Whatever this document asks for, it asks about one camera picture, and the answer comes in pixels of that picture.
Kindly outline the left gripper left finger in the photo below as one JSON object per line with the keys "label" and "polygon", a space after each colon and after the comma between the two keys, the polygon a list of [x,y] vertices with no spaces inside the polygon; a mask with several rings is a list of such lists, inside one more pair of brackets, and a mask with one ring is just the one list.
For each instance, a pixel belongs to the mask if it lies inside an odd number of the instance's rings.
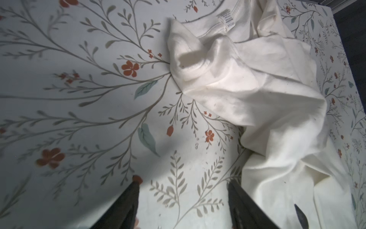
{"label": "left gripper left finger", "polygon": [[133,229],[136,223],[140,184],[132,182],[91,229]]}

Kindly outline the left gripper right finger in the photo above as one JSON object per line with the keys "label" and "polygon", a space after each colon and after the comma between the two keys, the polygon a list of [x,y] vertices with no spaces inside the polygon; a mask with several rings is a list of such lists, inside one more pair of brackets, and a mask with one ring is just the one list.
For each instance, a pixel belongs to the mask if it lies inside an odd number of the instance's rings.
{"label": "left gripper right finger", "polygon": [[234,229],[278,229],[235,180],[228,184],[228,203]]}

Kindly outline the white printed t shirt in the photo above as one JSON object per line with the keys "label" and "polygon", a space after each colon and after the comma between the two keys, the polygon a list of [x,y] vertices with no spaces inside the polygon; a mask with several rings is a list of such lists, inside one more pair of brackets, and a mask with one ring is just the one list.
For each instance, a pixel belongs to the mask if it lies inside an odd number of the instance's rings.
{"label": "white printed t shirt", "polygon": [[224,1],[171,21],[170,68],[186,95],[245,131],[240,186],[280,229],[354,229],[347,173],[329,135],[310,46],[277,1]]}

